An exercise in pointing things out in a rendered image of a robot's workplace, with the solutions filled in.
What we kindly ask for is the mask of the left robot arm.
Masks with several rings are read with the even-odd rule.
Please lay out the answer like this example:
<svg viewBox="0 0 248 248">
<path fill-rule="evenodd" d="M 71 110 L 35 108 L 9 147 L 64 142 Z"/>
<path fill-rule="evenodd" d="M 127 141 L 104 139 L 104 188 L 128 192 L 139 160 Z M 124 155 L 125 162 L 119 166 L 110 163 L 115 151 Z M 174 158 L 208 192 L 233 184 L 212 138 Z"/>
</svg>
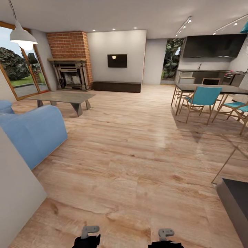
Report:
<svg viewBox="0 0 248 248">
<path fill-rule="evenodd" d="M 101 235 L 89 236 L 88 233 L 97 233 L 99 230 L 99 226 L 83 227 L 81 237 L 75 239 L 75 245 L 72 248 L 96 248 L 100 243 Z"/>
</svg>

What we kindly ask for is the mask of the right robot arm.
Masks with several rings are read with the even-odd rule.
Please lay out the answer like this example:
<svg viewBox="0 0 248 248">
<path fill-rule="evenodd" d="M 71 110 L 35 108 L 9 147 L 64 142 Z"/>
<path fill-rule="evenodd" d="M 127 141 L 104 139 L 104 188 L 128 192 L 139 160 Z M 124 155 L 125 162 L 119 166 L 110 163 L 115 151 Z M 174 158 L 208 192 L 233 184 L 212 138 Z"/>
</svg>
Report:
<svg viewBox="0 0 248 248">
<path fill-rule="evenodd" d="M 160 236 L 159 241 L 152 242 L 148 245 L 148 248 L 184 248 L 180 242 L 176 241 L 166 241 L 166 237 L 174 236 L 174 230 L 171 228 L 159 229 L 158 235 Z"/>
</svg>

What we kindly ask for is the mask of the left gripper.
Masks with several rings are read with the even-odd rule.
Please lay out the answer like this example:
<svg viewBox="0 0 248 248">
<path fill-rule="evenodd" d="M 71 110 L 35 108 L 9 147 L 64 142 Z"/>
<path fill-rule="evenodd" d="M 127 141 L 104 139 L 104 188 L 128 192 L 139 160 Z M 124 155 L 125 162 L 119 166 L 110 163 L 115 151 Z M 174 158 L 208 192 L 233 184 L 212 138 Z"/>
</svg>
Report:
<svg viewBox="0 0 248 248">
<path fill-rule="evenodd" d="M 75 239 L 75 245 L 78 244 L 84 244 L 86 248 L 96 248 L 97 245 L 100 243 L 100 234 L 98 237 L 96 236 L 89 236 L 86 239 L 81 239 L 81 237 L 78 237 Z"/>
</svg>

